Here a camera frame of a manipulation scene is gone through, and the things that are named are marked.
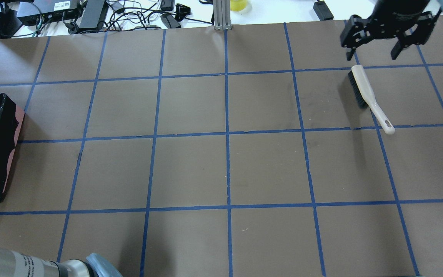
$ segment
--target yellow object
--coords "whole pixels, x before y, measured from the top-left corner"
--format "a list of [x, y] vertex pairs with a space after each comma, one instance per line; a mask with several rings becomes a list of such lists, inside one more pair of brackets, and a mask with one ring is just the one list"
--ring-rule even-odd
[[241, 11], [247, 6], [247, 0], [230, 0], [231, 11]]

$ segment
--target grid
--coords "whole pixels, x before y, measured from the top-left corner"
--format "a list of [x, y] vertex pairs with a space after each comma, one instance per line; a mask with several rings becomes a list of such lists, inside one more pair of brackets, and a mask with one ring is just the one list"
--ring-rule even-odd
[[[365, 127], [331, 127], [331, 128], [305, 128], [304, 121], [302, 117], [302, 109], [300, 105], [300, 97], [299, 91], [297, 87], [297, 72], [318, 72], [318, 71], [329, 71], [329, 70], [349, 70], [350, 67], [342, 67], [342, 68], [306, 68], [306, 69], [298, 69], [295, 68], [293, 53], [290, 44], [290, 36], [288, 34], [287, 24], [283, 24], [285, 29], [285, 38], [286, 44], [288, 46], [288, 54], [290, 57], [290, 70], [268, 70], [268, 71], [258, 71], [258, 72], [229, 72], [229, 60], [228, 60], [228, 39], [227, 39], [227, 31], [224, 33], [224, 48], [225, 48], [225, 72], [220, 73], [207, 73], [207, 74], [189, 74], [189, 75], [163, 75], [162, 70], [164, 67], [164, 52], [165, 52], [165, 36], [166, 30], [163, 30], [162, 34], [162, 51], [160, 56], [160, 70], [158, 76], [152, 77], [128, 77], [128, 78], [99, 78], [100, 75], [100, 67], [102, 65], [102, 59], [105, 51], [105, 46], [107, 42], [108, 35], [105, 34], [103, 37], [102, 50], [100, 52], [100, 59], [98, 62], [98, 68], [95, 75], [95, 79], [86, 79], [86, 80], [72, 80], [72, 81], [55, 81], [55, 82], [37, 82], [39, 72], [42, 68], [42, 64], [44, 62], [44, 58], [49, 46], [49, 42], [51, 41], [51, 37], [47, 38], [47, 42], [45, 44], [45, 49], [40, 60], [37, 73], [35, 74], [35, 79], [32, 83], [18, 83], [18, 84], [0, 84], [0, 87], [3, 86], [23, 86], [23, 85], [31, 85], [32, 89], [30, 90], [30, 94], [28, 96], [28, 100], [25, 106], [25, 111], [28, 110], [28, 106], [30, 105], [30, 100], [32, 98], [33, 91], [36, 85], [40, 84], [64, 84], [64, 83], [93, 83], [93, 91], [90, 99], [90, 105], [88, 107], [88, 113], [85, 121], [85, 128], [83, 132], [83, 136], [81, 138], [72, 138], [72, 139], [63, 139], [63, 140], [21, 140], [20, 144], [41, 144], [41, 143], [66, 143], [66, 142], [80, 142], [80, 152], [78, 156], [78, 160], [76, 162], [76, 170], [74, 173], [74, 178], [72, 182], [72, 189], [69, 196], [69, 202], [66, 210], [39, 210], [39, 211], [20, 211], [20, 212], [0, 212], [0, 215], [20, 215], [20, 214], [63, 214], [65, 215], [65, 224], [63, 227], [62, 237], [60, 240], [60, 247], [58, 251], [57, 261], [61, 260], [61, 255], [63, 251], [63, 245], [65, 242], [65, 237], [67, 235], [67, 226], [69, 221], [69, 216], [71, 214], [105, 214], [105, 213], [121, 213], [121, 212], [144, 212], [145, 220], [144, 220], [144, 231], [143, 231], [143, 243], [141, 250], [141, 261], [140, 261], [140, 276], [144, 275], [145, 269], [145, 257], [147, 251], [147, 238], [148, 238], [148, 224], [149, 224], [149, 215], [150, 212], [167, 212], [167, 211], [176, 211], [176, 210], [226, 210], [227, 212], [227, 234], [228, 234], [228, 272], [229, 276], [233, 275], [233, 262], [232, 262], [232, 209], [263, 209], [263, 208], [284, 208], [284, 207], [311, 207], [313, 210], [313, 220], [315, 223], [315, 235], [318, 246], [318, 254], [320, 259], [320, 268], [323, 276], [326, 276], [326, 268], [325, 268], [325, 253], [323, 252], [323, 247], [321, 243], [321, 235], [320, 235], [320, 225], [318, 219], [318, 210], [317, 207], [337, 207], [337, 206], [359, 206], [359, 205], [396, 205], [397, 211], [399, 213], [399, 218], [401, 219], [401, 226], [403, 228], [404, 237], [406, 240], [406, 244], [408, 247], [408, 252], [411, 258], [411, 262], [413, 264], [413, 269], [416, 275], [420, 275], [420, 271], [418, 269], [415, 254], [413, 253], [413, 248], [411, 246], [410, 237], [408, 235], [408, 228], [406, 227], [406, 221], [403, 216], [403, 211], [401, 205], [404, 204], [420, 204], [420, 203], [443, 203], [443, 199], [411, 199], [411, 200], [400, 200], [395, 183], [394, 178], [391, 172], [391, 168], [389, 165], [389, 161], [387, 158], [387, 153], [385, 149], [385, 145], [383, 142], [383, 138], [381, 135], [381, 127], [377, 124], [376, 118], [372, 114], [372, 118], [374, 121], [373, 126], [365, 126]], [[423, 56], [422, 50], [419, 46], [417, 46], [417, 51], [420, 54], [422, 64], [413, 64], [413, 65], [373, 65], [373, 66], [365, 66], [365, 68], [425, 68], [431, 84], [435, 90], [436, 96], [438, 97], [438, 101], [441, 104], [443, 109], [443, 100], [441, 94], [438, 91], [436, 83], [432, 77], [430, 72], [430, 68], [432, 67], [443, 67], [443, 63], [427, 63]], [[355, 54], [355, 61], [357, 64], [360, 64], [358, 60], [357, 54]], [[270, 73], [291, 73], [293, 78], [293, 89], [295, 93], [296, 103], [297, 103], [297, 111], [298, 111], [298, 119], [300, 128], [290, 128], [283, 130], [255, 130], [255, 131], [230, 131], [229, 130], [229, 76], [231, 75], [244, 75], [244, 74], [270, 74]], [[176, 134], [167, 134], [160, 135], [158, 132], [158, 115], [160, 110], [160, 91], [162, 88], [162, 79], [167, 78], [189, 78], [189, 77], [211, 77], [211, 76], [224, 76], [225, 77], [225, 132], [212, 132], [212, 133], [176, 133]], [[156, 101], [156, 112], [155, 112], [155, 127], [153, 135], [137, 135], [137, 136], [121, 136], [121, 137], [87, 137], [88, 131], [88, 123], [90, 121], [90, 116], [93, 107], [93, 100], [95, 97], [95, 91], [97, 89], [97, 84], [103, 81], [120, 81], [120, 80], [139, 80], [139, 79], [157, 79], [158, 80], [158, 92], [157, 92], [157, 101]], [[398, 125], [395, 128], [430, 128], [430, 127], [443, 127], [443, 124], [423, 124], [423, 125]], [[325, 132], [325, 131], [350, 131], [350, 130], [376, 130], [378, 140], [380, 142], [381, 152], [383, 155], [383, 159], [385, 161], [385, 165], [387, 168], [387, 175], [389, 177], [390, 185], [392, 187], [392, 191], [394, 194], [394, 200], [383, 200], [383, 201], [362, 201], [362, 202], [324, 202], [320, 203], [315, 200], [315, 195], [313, 191], [313, 181], [311, 176], [311, 164], [312, 160], [309, 158], [306, 134], [309, 132]], [[231, 135], [244, 135], [250, 133], [301, 133], [302, 136], [302, 144], [305, 155], [305, 163], [306, 163], [306, 175], [309, 181], [310, 188], [310, 197], [311, 201], [309, 203], [286, 203], [286, 204], [250, 204], [250, 205], [234, 205], [231, 203], [231, 191], [230, 191], [230, 137]], [[152, 183], [153, 183], [153, 170], [155, 165], [155, 147], [157, 138], [161, 137], [195, 137], [195, 136], [210, 136], [210, 135], [224, 135], [226, 139], [226, 187], [227, 187], [227, 202], [226, 205], [206, 205], [206, 206], [192, 206], [192, 207], [150, 207], [151, 205], [151, 193], [152, 193]], [[79, 174], [80, 163], [82, 153], [84, 151], [84, 147], [86, 142], [94, 141], [94, 140], [133, 140], [133, 139], [152, 139], [152, 152], [151, 152], [151, 161], [150, 161], [150, 170], [149, 170], [149, 180], [148, 180], [148, 194], [147, 194], [147, 202], [145, 208], [137, 208], [137, 209], [72, 209], [73, 196], [75, 191], [75, 186]]]

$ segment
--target white label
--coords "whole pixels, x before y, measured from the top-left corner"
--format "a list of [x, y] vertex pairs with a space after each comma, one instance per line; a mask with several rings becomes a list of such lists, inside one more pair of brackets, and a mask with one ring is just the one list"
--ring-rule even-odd
[[69, 9], [70, 3], [71, 3], [71, 1], [64, 1], [64, 2], [54, 3], [54, 11], [57, 11], [57, 10], [67, 10], [67, 9]]
[[44, 277], [44, 261], [32, 256], [13, 252], [16, 259], [13, 277]]

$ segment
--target black connector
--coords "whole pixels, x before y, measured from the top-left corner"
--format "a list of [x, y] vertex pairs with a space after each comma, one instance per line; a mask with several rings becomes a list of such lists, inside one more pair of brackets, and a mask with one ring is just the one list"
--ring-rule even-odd
[[320, 21], [325, 20], [333, 20], [334, 15], [331, 13], [329, 8], [327, 7], [326, 3], [324, 1], [318, 0], [314, 3], [313, 7], [315, 14], [317, 14]]
[[162, 22], [167, 26], [167, 28], [181, 28], [181, 24], [175, 20], [175, 18], [171, 14], [162, 14], [160, 16]]
[[124, 13], [124, 11], [126, 10], [126, 8], [121, 3], [119, 3], [119, 1], [113, 2], [110, 7], [116, 14]]
[[162, 0], [162, 3], [160, 4], [160, 9], [162, 11], [173, 11], [174, 2], [174, 0]]

